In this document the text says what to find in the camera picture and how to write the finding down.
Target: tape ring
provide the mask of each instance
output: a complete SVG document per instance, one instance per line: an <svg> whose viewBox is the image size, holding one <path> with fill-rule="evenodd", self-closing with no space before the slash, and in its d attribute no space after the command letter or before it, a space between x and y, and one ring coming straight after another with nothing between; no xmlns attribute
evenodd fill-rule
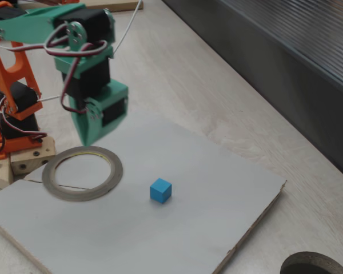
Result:
<svg viewBox="0 0 343 274"><path fill-rule="evenodd" d="M90 190L73 191L60 187L55 180L56 168L66 159L84 154L96 155L105 159L111 167L108 178L104 183ZM123 166L121 160L113 152L102 147L74 147L58 154L48 162L42 173L42 182L45 188L59 199L71 202L84 202L107 194L119 183L122 175Z"/></svg>

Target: light wooden table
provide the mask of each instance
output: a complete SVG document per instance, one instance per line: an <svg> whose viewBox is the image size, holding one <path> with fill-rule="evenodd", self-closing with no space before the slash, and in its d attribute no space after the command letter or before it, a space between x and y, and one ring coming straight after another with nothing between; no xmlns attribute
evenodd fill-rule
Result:
<svg viewBox="0 0 343 274"><path fill-rule="evenodd" d="M115 15L118 37L130 16ZM41 51L29 57L44 96L59 94L60 73L40 66L54 64L52 57ZM288 180L226 273L279 273L299 251L323 253L343 266L343 175L161 0L145 1L111 61L111 75L129 85L131 111L160 112ZM80 144L57 100L44 103L37 117L58 151ZM4 273L40 271L0 235Z"/></svg>

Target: wooden base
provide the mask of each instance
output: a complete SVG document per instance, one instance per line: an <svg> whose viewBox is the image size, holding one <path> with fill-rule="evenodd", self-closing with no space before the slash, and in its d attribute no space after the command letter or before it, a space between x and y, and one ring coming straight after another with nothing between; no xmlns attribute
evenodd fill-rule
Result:
<svg viewBox="0 0 343 274"><path fill-rule="evenodd" d="M137 0L80 0L88 9L109 9L111 12L134 10L137 6ZM42 3L23 3L20 7L24 10L37 9L40 7L49 7Z"/></svg>
<svg viewBox="0 0 343 274"><path fill-rule="evenodd" d="M52 137L43 139L42 147L12 152L10 157L0 160L0 189L13 183L13 175L32 172L56 155Z"/></svg>
<svg viewBox="0 0 343 274"><path fill-rule="evenodd" d="M43 138L42 147L11 153L11 168L14 175L26 174L46 164L55 155L55 141L47 136Z"/></svg>
<svg viewBox="0 0 343 274"><path fill-rule="evenodd" d="M9 186L13 182L13 172L10 167L10 159L0 160L0 189Z"/></svg>

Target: white surface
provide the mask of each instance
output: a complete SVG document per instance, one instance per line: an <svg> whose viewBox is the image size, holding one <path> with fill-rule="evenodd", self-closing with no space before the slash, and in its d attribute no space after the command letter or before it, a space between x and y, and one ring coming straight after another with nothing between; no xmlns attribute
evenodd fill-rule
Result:
<svg viewBox="0 0 343 274"><path fill-rule="evenodd" d="M131 15L114 14L118 40ZM2 53L5 63L10 56ZM62 79L53 57L40 50L28 56L43 96L58 95ZM145 0L110 63L112 77L130 88L130 111L159 112L288 180L226 274L279 274L299 251L321 252L343 265L343 174L161 0ZM59 101L43 105L38 124L57 151L79 146ZM0 235L0 274L30 272L41 273Z"/></svg>
<svg viewBox="0 0 343 274"><path fill-rule="evenodd" d="M34 179L36 182L41 182L43 168L40 170L39 173L36 172L39 175L38 180ZM79 155L62 162L56 169L55 179L61 186L88 189L102 184L110 172L111 168L103 158L95 155Z"/></svg>
<svg viewBox="0 0 343 274"><path fill-rule="evenodd" d="M100 199L64 202L27 181L0 192L0 226L55 274L210 274L285 183L145 112L128 115L95 145L116 153L124 170ZM87 164L92 169L97 162ZM62 175L93 184L69 170ZM165 204L150 200L158 178L173 185Z"/></svg>

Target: wooden board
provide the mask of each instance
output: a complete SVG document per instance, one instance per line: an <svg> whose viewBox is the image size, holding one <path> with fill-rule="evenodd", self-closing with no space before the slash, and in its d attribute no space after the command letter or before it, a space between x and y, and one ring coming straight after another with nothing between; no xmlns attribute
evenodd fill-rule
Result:
<svg viewBox="0 0 343 274"><path fill-rule="evenodd" d="M56 155L55 141L52 137L43 138L42 147L12 152L11 168L14 175L27 174L46 164Z"/></svg>
<svg viewBox="0 0 343 274"><path fill-rule="evenodd" d="M13 172L10 167L9 157L0 160L0 189L9 186L13 182Z"/></svg>
<svg viewBox="0 0 343 274"><path fill-rule="evenodd" d="M116 153L124 168L102 198L65 202L24 180L0 192L0 231L45 273L217 273L285 184L145 112L128 115L95 145ZM76 172L62 170L62 178L93 187L81 174L96 170L92 162L72 161ZM32 178L40 181L40 172ZM149 199L157 178L173 184L163 205Z"/></svg>
<svg viewBox="0 0 343 274"><path fill-rule="evenodd" d="M137 6L137 0L80 0L88 9L109 9L111 12L134 10ZM28 3L19 1L22 9L37 9L40 7L48 7L41 3Z"/></svg>

